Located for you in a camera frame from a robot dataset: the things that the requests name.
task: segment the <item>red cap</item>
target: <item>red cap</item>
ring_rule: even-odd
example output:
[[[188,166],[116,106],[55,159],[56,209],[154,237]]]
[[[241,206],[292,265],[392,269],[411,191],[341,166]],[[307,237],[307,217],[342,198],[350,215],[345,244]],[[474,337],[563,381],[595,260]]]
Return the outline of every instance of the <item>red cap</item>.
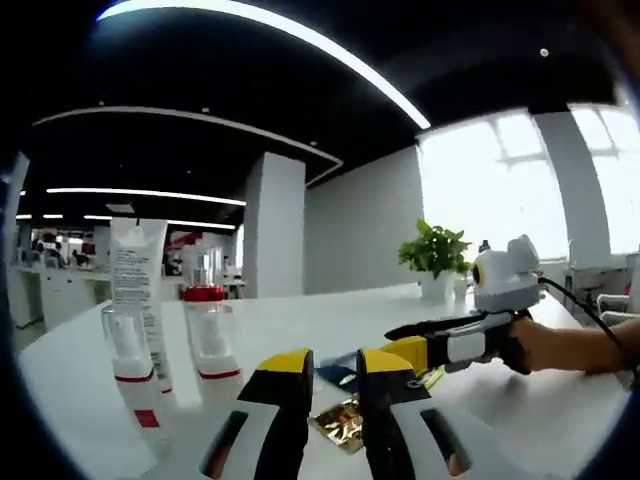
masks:
[[[224,287],[219,285],[195,285],[184,291],[185,302],[219,302],[224,300]]]

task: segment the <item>black cable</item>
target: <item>black cable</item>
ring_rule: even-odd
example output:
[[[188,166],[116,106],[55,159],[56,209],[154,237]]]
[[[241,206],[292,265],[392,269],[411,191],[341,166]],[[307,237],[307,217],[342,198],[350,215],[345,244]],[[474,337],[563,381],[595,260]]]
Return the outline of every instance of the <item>black cable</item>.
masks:
[[[631,370],[631,373],[633,374],[634,383],[637,384],[638,383],[637,369],[638,369],[638,363],[639,363],[637,358],[634,358],[635,356],[633,355],[629,355],[629,353],[625,349],[620,339],[616,337],[616,335],[602,320],[600,320],[600,317],[598,315],[593,313],[593,311],[591,310],[591,307],[580,302],[574,294],[572,294],[569,290],[559,285],[558,283],[554,282],[553,280],[549,280],[548,278],[545,278],[545,277],[539,277],[538,283],[546,283],[547,285],[551,285],[552,287],[555,287],[561,293],[569,297],[573,303],[578,305],[584,311],[584,313],[586,313],[594,322],[598,324],[598,326],[604,331],[604,333],[611,339],[613,343],[616,344],[616,346],[622,352],[622,355],[624,356],[627,366],[629,367],[629,370]]]

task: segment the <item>window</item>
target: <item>window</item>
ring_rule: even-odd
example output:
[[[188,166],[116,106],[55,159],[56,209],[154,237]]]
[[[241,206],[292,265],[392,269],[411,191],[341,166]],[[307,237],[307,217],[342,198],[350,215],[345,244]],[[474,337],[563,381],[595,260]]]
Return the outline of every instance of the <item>window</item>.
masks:
[[[531,117],[511,112],[436,130],[419,150],[427,222],[464,230],[473,260],[483,240],[505,249],[523,233],[541,258],[567,255],[551,161]]]
[[[607,212],[611,253],[638,250],[640,244],[640,132],[633,116],[611,106],[572,106],[593,156]],[[585,126],[589,118],[589,128]]]
[[[242,270],[242,259],[244,253],[244,224],[236,230],[236,268]]]

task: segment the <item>green leaves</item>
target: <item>green leaves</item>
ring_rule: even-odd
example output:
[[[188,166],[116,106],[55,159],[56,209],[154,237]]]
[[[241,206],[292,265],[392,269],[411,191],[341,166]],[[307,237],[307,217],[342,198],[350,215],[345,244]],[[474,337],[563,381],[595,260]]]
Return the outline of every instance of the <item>green leaves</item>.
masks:
[[[433,272],[435,278],[446,270],[466,273],[471,268],[463,256],[470,245],[461,241],[464,230],[453,232],[440,226],[432,227],[421,218],[416,221],[416,229],[420,234],[418,238],[400,245],[399,264],[408,263],[414,272]]]

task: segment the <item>black ceiling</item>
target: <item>black ceiling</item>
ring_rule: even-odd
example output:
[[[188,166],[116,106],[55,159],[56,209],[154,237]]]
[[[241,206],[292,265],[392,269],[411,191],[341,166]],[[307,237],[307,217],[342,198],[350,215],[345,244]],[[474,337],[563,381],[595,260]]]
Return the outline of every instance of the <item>black ceiling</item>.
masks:
[[[580,26],[570,2],[249,3],[313,28],[357,55],[395,85],[432,128],[518,106],[553,110],[567,101],[613,99],[594,39]],[[85,6],[78,22],[90,25],[107,5]],[[541,48],[549,50],[549,57],[540,56]],[[42,78],[35,83],[32,120],[101,105],[193,113],[206,108],[211,117],[313,145],[344,161],[334,174],[406,147],[420,131],[382,93],[327,54],[230,15],[188,9],[123,14],[97,23],[75,52],[61,54],[58,61],[54,57],[35,72]],[[36,217],[106,215],[104,204],[115,200],[51,195],[44,193],[46,188],[137,188],[242,198],[243,182],[262,152],[305,161],[307,181],[334,165],[308,149],[265,136],[149,113],[102,112],[48,121],[31,129],[23,149],[32,167],[20,213]],[[241,208],[118,200],[131,200],[141,216],[242,221]]]

